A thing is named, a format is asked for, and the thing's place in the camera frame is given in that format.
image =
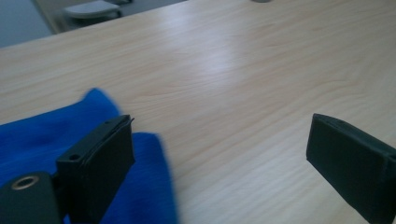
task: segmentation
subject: screw hole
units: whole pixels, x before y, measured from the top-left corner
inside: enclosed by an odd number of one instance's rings
[[[36,175],[29,175],[15,181],[11,187],[15,190],[27,189],[37,183],[38,179]]]
[[[78,160],[79,159],[79,155],[78,154],[74,154],[74,155],[71,155],[70,157],[69,157],[69,160],[70,161],[76,161],[76,160]]]

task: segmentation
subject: black plastic block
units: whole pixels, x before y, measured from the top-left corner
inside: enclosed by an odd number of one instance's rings
[[[396,150],[340,120],[315,114],[306,157],[370,223],[396,212]]]
[[[8,181],[0,188],[0,223],[63,223],[52,189],[51,176],[45,172]]]
[[[59,157],[71,221],[99,223],[133,163],[129,116],[106,121]]]

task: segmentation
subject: light wood surface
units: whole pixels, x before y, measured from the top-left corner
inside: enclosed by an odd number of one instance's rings
[[[159,133],[182,223],[365,223],[305,160],[313,113],[396,147],[396,1],[191,0],[0,49],[0,123],[107,91]]]

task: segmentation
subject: gray floor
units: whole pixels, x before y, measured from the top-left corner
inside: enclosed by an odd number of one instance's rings
[[[134,0],[132,4],[121,5],[121,11],[123,16],[128,16],[183,1],[185,0]],[[76,28],[105,20],[76,21]],[[52,35],[50,28],[31,0],[0,0],[0,48],[49,35]]]

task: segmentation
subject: blue towel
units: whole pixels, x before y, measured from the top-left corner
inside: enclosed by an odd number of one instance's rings
[[[73,105],[1,125],[0,186],[29,172],[53,174],[63,152],[119,114],[102,91],[93,89]],[[177,223],[171,176],[158,135],[134,133],[133,139],[136,162],[101,223]]]

